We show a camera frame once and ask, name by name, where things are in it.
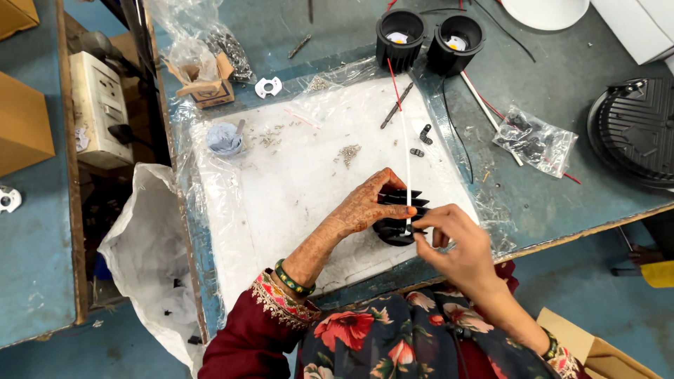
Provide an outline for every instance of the embroidered sleeve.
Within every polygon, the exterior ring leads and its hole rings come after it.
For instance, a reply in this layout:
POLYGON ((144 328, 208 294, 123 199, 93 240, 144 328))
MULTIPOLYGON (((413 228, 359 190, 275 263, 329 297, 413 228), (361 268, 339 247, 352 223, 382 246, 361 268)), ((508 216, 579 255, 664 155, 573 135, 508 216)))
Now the embroidered sleeve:
POLYGON ((320 311, 286 296, 271 273, 264 270, 239 296, 224 329, 208 343, 200 379, 290 376, 283 353, 293 351, 320 311))
POLYGON ((548 364, 561 376, 561 379, 586 378, 585 369, 580 362, 564 347, 557 346, 555 355, 548 364))
POLYGON ((321 316, 321 311, 310 301, 306 305, 299 305, 291 299, 272 280, 270 268, 262 271, 251 285, 252 296, 257 304, 262 304, 265 312, 271 313, 279 324, 293 329, 304 330, 312 321, 321 316))

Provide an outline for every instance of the blue workbench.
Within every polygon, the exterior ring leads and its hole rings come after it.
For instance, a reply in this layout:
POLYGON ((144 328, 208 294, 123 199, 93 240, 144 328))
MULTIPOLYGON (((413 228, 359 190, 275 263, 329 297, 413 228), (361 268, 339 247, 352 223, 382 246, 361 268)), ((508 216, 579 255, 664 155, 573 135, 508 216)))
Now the blue workbench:
MULTIPOLYGON (((305 0, 229 1, 220 7, 220 19, 245 48, 258 78, 278 76, 284 83, 292 82, 299 76, 335 68, 341 61, 353 62, 374 54, 375 23, 386 9, 385 1, 314 3, 314 25, 308 22, 305 0), (293 59, 287 59, 288 52, 307 34, 312 35, 309 43, 293 59)), ((478 91, 501 111, 507 111, 511 103, 517 104, 580 136, 568 172, 582 185, 566 178, 556 179, 528 165, 518 167, 508 152, 491 142, 493 129, 464 82, 458 77, 446 81, 452 122, 466 142, 474 169, 474 183, 468 189, 501 207, 500 215, 512 221, 497 231, 497 238, 500 242, 505 237, 516 247, 498 260, 530 254, 674 208, 674 194, 651 191, 612 175, 594 155, 586 137, 589 106, 607 84, 630 78, 671 76, 664 63, 637 66, 592 6, 571 28, 542 32, 517 23, 498 3, 484 0, 482 4, 532 51, 537 59, 533 63, 482 10, 466 3, 468 14, 481 23, 487 35, 485 48, 467 68, 478 91)), ((456 5, 441 0, 400 0, 395 4, 416 11, 447 6, 456 5)), ((429 33, 446 14, 426 16, 429 33)), ((166 34, 158 29, 157 45, 165 47, 167 40, 166 34)), ((168 113, 167 132, 173 137, 170 143, 175 158, 185 151, 179 145, 181 128, 172 118, 176 108, 170 99, 181 85, 165 67, 160 68, 162 105, 168 113)), ((437 76, 425 73, 419 86, 431 97, 439 93, 437 76)), ((236 85, 237 101, 222 108, 234 111, 260 106, 262 102, 252 87, 236 85)), ((459 154, 461 147, 448 144, 455 156, 459 154)), ((465 172, 464 163, 459 163, 459 167, 465 172)), ((200 286, 197 305, 201 308, 202 334, 206 340, 222 326, 218 324, 222 321, 222 309, 217 293, 224 289, 218 288, 214 272, 208 218, 199 211, 201 203, 194 192, 187 191, 198 178, 186 171, 178 177, 183 189, 180 201, 191 242, 188 252, 192 272, 200 286)), ((323 309, 336 308, 386 291, 411 288, 436 276, 432 267, 415 258, 324 295, 316 302, 323 309)))
POLYGON ((87 309, 63 4, 34 2, 40 25, 0 41, 0 71, 44 94, 56 156, 0 177, 23 197, 0 214, 0 347, 83 322, 87 309))

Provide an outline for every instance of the hand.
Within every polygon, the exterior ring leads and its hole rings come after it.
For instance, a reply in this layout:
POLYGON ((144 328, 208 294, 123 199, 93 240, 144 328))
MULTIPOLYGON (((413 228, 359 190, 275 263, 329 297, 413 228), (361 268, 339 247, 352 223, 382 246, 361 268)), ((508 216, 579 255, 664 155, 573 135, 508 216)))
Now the hand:
POLYGON ((413 206, 377 204, 380 192, 390 193, 406 188, 396 174, 386 167, 356 187, 330 213, 325 223, 336 228, 339 238, 345 238, 352 233, 364 231, 382 218, 410 218, 417 214, 417 209, 413 206))
POLYGON ((489 234, 480 229, 456 204, 431 209, 412 224, 433 227, 433 247, 447 247, 450 238, 456 247, 443 254, 431 247, 424 235, 415 233, 417 254, 435 267, 463 294, 476 298, 501 291, 503 281, 496 275, 491 258, 489 234))

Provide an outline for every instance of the black circular housing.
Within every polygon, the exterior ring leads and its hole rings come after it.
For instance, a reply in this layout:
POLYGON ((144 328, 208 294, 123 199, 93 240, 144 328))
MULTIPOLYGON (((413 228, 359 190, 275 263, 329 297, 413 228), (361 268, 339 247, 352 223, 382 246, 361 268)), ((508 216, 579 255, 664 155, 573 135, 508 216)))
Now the black circular housing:
POLYGON ((640 78, 609 86, 588 115, 592 149, 630 181, 674 188, 674 80, 640 78))
POLYGON ((409 9, 393 9, 377 21, 376 32, 379 66, 388 70, 388 58, 393 72, 399 74, 410 69, 419 56, 421 43, 426 37, 426 23, 418 13, 409 9), (389 40, 387 36, 394 32, 406 35, 406 43, 389 40))
POLYGON ((485 46, 485 33, 474 19, 456 15, 445 19, 436 29, 428 49, 428 67, 441 76, 455 76, 466 68, 470 60, 485 46), (465 43, 462 51, 449 47, 446 42, 458 37, 465 43))
MULTIPOLYGON (((417 215, 412 217, 412 221, 419 220, 423 217, 428 208, 425 208, 424 205, 428 204, 428 200, 420 199, 421 191, 412 191, 412 206, 417 209, 417 215)), ((397 189, 391 194, 379 194, 379 204, 384 205, 405 205, 407 204, 407 190, 406 189, 397 189)), ((412 244, 415 239, 410 235, 401 236, 405 233, 405 228, 407 226, 407 220, 396 220, 394 218, 383 218, 374 225, 372 229, 375 230, 375 233, 379 238, 392 246, 407 246, 412 244)))

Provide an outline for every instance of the green bangle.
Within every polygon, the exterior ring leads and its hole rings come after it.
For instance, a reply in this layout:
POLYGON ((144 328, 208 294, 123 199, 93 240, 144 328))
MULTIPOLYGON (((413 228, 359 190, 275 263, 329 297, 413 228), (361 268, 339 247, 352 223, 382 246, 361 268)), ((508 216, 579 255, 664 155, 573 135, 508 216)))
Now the green bangle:
POLYGON ((543 331, 545 331, 545 334, 548 335, 548 339, 550 340, 550 348, 548 348, 548 351, 546 351, 545 354, 541 356, 543 360, 547 362, 557 355, 557 339, 546 328, 541 328, 543 331))
POLYGON ((288 286, 288 288, 292 289, 293 291, 300 293, 302 295, 309 296, 311 295, 315 290, 316 290, 316 283, 314 283, 311 288, 306 288, 304 286, 301 286, 297 284, 296 281, 292 280, 288 274, 286 274, 285 271, 283 271, 283 267, 281 267, 281 264, 283 263, 285 259, 281 259, 276 263, 276 266, 274 267, 274 271, 276 271, 276 275, 278 275, 278 278, 281 279, 281 281, 288 286))

